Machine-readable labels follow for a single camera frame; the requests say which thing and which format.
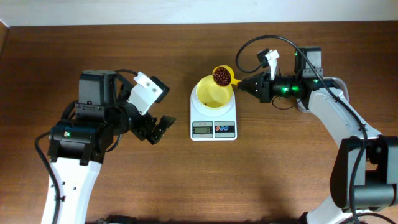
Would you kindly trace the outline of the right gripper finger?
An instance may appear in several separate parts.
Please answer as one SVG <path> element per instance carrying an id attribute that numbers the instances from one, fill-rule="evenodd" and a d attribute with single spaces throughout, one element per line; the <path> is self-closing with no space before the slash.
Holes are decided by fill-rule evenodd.
<path id="1" fill-rule="evenodd" d="M 259 72 L 253 76 L 243 78 L 238 83 L 239 89 L 258 89 L 261 87 L 263 82 L 264 72 Z"/>
<path id="2" fill-rule="evenodd" d="M 261 92 L 257 88 L 241 86 L 241 87 L 239 87 L 239 89 L 244 91 L 244 92 L 246 92 L 246 93 L 249 93 L 250 95 L 252 95 L 255 98 L 257 98 L 258 100 L 261 99 Z"/>

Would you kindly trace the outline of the yellow measuring scoop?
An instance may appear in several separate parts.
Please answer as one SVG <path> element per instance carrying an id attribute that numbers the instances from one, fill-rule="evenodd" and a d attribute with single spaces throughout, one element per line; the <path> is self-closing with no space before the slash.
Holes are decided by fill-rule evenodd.
<path id="1" fill-rule="evenodd" d="M 222 87 L 226 87 L 228 85 L 237 85 L 241 82 L 234 77 L 234 72 L 231 67 L 227 65 L 220 65 L 213 70 L 212 73 L 213 81 Z"/>

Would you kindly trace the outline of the red adzuki beans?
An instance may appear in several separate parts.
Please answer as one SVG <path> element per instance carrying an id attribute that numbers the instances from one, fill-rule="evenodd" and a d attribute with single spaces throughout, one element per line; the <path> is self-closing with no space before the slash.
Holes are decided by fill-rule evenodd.
<path id="1" fill-rule="evenodd" d="M 213 72 L 213 80 L 219 86 L 228 86 L 231 83 L 231 74 L 224 67 L 218 67 Z"/>

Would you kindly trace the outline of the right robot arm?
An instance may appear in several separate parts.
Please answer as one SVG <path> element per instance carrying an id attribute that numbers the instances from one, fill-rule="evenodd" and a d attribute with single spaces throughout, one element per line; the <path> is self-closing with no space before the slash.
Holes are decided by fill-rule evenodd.
<path id="1" fill-rule="evenodd" d="M 397 205 L 397 137 L 384 136 L 368 125 L 349 104 L 345 83 L 324 77 L 319 48 L 297 48 L 294 76 L 277 73 L 279 53 L 265 49 L 257 59 L 265 72 L 238 83 L 262 103 L 295 98 L 298 108 L 314 114 L 338 146 L 330 177 L 330 196 L 305 212 L 301 223 L 359 223 Z"/>

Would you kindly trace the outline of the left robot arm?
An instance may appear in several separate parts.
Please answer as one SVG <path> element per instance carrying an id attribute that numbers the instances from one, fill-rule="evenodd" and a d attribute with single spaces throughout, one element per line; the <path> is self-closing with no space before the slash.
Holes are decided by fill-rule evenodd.
<path id="1" fill-rule="evenodd" d="M 121 136 L 132 132 L 140 141 L 157 144 L 175 118 L 157 119 L 148 110 L 170 88 L 157 77 L 124 70 L 84 70 L 78 99 L 60 121 L 35 139 L 35 149 L 49 173 L 42 223 L 84 223 L 96 179 L 106 153 Z"/>

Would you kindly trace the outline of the white digital kitchen scale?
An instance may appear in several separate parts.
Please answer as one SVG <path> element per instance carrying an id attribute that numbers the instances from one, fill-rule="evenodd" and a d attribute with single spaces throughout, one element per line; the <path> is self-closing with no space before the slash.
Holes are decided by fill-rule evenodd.
<path id="1" fill-rule="evenodd" d="M 238 136 L 234 93 L 227 104 L 212 108 L 202 103 L 194 87 L 190 97 L 190 138 L 192 141 L 234 141 Z"/>

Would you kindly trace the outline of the pale yellow plastic bowl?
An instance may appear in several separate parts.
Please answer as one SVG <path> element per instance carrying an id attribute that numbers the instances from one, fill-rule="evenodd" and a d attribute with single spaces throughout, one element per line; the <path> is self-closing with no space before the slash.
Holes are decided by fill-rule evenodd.
<path id="1" fill-rule="evenodd" d="M 209 108 L 221 108 L 232 99 L 233 89 L 231 85 L 217 85 L 213 76 L 208 75 L 198 82 L 195 94 L 201 104 Z"/>

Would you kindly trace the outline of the clear plastic container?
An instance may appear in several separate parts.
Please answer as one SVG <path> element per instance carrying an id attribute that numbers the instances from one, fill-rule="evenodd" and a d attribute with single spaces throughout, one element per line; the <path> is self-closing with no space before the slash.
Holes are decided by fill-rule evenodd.
<path id="1" fill-rule="evenodd" d="M 340 89 L 343 92 L 343 95 L 346 98 L 346 100 L 349 101 L 348 88 L 342 79 L 337 77 L 324 77 L 323 81 L 328 88 Z M 303 113 L 310 112 L 308 108 L 310 95 L 313 91 L 317 91 L 320 88 L 323 88 L 323 85 L 321 84 L 320 80 L 317 78 L 304 78 L 302 80 L 301 90 L 303 92 L 303 95 L 301 99 L 297 100 L 298 103 L 297 108 L 299 111 Z"/>

